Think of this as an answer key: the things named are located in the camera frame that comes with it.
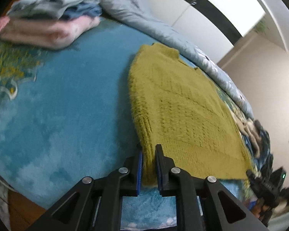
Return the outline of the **person right hand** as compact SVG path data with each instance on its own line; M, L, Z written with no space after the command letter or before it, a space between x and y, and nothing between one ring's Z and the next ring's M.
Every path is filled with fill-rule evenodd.
M269 209L269 206L265 205L264 199L258 199L253 207L250 209L251 213L258 219L262 220L264 213Z

